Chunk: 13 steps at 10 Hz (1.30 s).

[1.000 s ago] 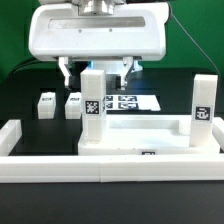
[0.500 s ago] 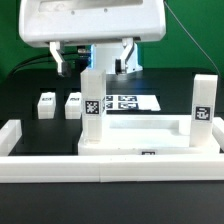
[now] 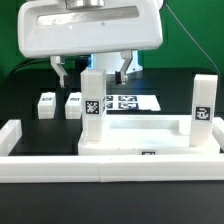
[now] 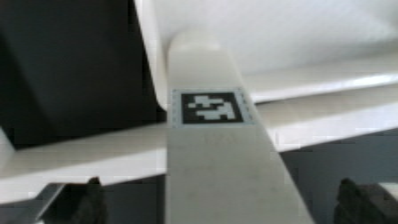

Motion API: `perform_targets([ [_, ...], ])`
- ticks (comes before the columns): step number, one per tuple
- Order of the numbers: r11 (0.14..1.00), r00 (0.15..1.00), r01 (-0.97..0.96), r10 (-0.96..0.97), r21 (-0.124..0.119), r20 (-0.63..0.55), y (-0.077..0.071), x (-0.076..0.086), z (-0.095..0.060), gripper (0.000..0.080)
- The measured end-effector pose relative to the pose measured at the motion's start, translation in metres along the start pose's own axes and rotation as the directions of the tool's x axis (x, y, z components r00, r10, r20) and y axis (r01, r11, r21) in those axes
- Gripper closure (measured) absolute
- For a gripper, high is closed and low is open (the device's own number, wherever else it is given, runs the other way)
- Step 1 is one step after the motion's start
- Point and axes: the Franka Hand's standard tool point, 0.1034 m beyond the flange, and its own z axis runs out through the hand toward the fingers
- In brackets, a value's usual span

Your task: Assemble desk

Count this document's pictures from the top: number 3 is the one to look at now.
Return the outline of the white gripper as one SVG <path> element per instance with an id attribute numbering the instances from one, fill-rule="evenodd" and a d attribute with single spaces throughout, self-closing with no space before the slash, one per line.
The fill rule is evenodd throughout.
<path id="1" fill-rule="evenodd" d="M 163 42 L 157 0 L 104 0 L 102 7 L 73 8 L 69 0 L 28 0 L 18 14 L 18 45 L 27 58 L 50 57 L 62 88 L 72 87 L 63 56 L 121 52 L 115 72 L 125 84 L 131 50 L 150 50 Z"/>

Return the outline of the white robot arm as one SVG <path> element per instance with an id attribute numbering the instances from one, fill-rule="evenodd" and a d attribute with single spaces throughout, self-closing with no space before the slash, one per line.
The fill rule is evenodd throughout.
<path id="1" fill-rule="evenodd" d="M 165 0 L 26 0 L 18 13 L 18 45 L 27 58 L 50 59 L 63 80 L 66 56 L 89 55 L 91 67 L 117 83 L 138 70 L 137 52 L 163 43 Z"/>

